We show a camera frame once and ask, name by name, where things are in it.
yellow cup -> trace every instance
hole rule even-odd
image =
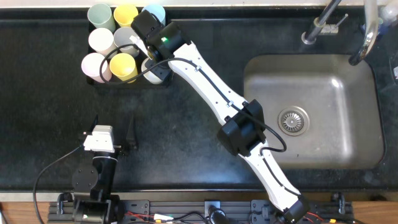
[[[131,23],[134,18],[138,15],[138,10],[132,4],[123,4],[113,12],[113,17],[120,27],[131,27]]]
[[[122,81],[135,77],[138,74],[136,61],[131,55],[126,53],[115,55],[109,63],[109,68],[111,69],[111,72]]]

faucet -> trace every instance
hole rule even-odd
[[[318,35],[321,34],[323,28],[326,26],[326,21],[331,13],[336,9],[341,0],[331,0],[327,7],[323,10],[321,15],[314,19],[308,32],[302,34],[302,41],[304,44],[314,44]],[[353,54],[348,62],[350,65],[357,65],[361,62],[367,54],[371,51],[373,44],[377,37],[379,29],[379,15],[377,12],[376,0],[364,0],[365,18],[366,18],[366,31],[363,44],[358,49],[357,53]]]

cup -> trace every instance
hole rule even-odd
[[[114,44],[116,47],[120,47],[125,44],[132,44],[132,41],[130,40],[132,35],[139,38],[131,27],[118,28],[113,34]],[[139,55],[139,50],[135,49],[133,46],[123,47],[120,51],[133,57],[137,57]]]
[[[138,10],[132,4],[123,4],[118,7],[113,12],[113,17],[120,27],[131,27],[131,23],[134,18],[138,15]]]
[[[147,63],[147,61],[149,60],[149,58],[146,58],[143,63],[141,64],[141,71],[145,71],[147,70],[147,67],[145,66],[145,63]],[[147,72],[144,74],[144,77],[150,81],[152,84],[158,85],[161,84],[163,82],[163,80],[161,80],[159,77],[157,77],[155,74],[153,74],[151,71]]]
[[[112,10],[106,4],[95,4],[87,12],[88,20],[96,28],[105,28],[114,32],[116,26],[112,17]]]
[[[163,6],[158,5],[158,4],[150,4],[145,6],[143,9],[147,10],[148,12],[152,13],[157,17],[157,19],[166,26],[166,11],[164,11]]]
[[[81,61],[81,69],[87,76],[91,77],[95,81],[104,83],[100,77],[100,65],[104,58],[105,57],[99,53],[88,54]],[[109,81],[112,78],[112,73],[107,61],[105,61],[102,66],[102,75],[106,81]]]
[[[88,36],[88,44],[96,52],[104,56],[116,48],[115,44],[113,43],[112,32],[105,28],[93,30],[90,36]],[[113,53],[109,58],[112,58],[116,54],[117,52]]]
[[[136,61],[134,58],[126,53],[115,55],[109,63],[111,72],[116,75],[120,80],[125,81],[135,77],[137,72]]]

white cup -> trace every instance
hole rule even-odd
[[[113,34],[114,44],[116,47],[120,47],[125,44],[132,44],[132,41],[130,40],[132,35],[138,38],[138,35],[131,27],[118,28]],[[123,47],[120,49],[120,51],[133,57],[137,57],[139,55],[139,50],[135,49],[133,46]]]
[[[145,6],[142,10],[147,10],[155,15],[157,19],[166,26],[166,11],[164,10],[163,6],[158,4],[150,4]]]
[[[104,58],[105,57],[99,53],[88,54],[81,61],[81,69],[90,78],[97,82],[104,83],[100,77],[100,65]],[[102,75],[106,81],[109,81],[112,78],[112,73],[107,61],[105,61],[102,66]]]
[[[146,58],[143,63],[141,64],[141,71],[145,71],[147,70],[147,67],[145,67],[145,63],[147,63],[147,61],[149,60],[149,58]],[[163,80],[161,80],[159,77],[157,77],[155,74],[153,74],[151,71],[147,72],[144,74],[144,77],[150,81],[152,84],[158,85],[161,84],[163,82]]]
[[[104,56],[106,56],[116,48],[115,44],[113,43],[112,32],[105,28],[98,28],[93,30],[88,37],[88,44],[96,52]],[[109,58],[112,58],[116,54],[117,52],[111,54]]]
[[[100,3],[91,6],[87,12],[87,18],[96,28],[106,28],[111,32],[116,29],[112,10],[107,4]]]

white wall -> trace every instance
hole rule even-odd
[[[375,0],[385,5],[390,0]],[[13,7],[90,7],[96,3],[117,6],[123,3],[145,6],[324,6],[330,0],[0,0],[0,8]],[[340,6],[360,6],[363,0],[342,0]]]

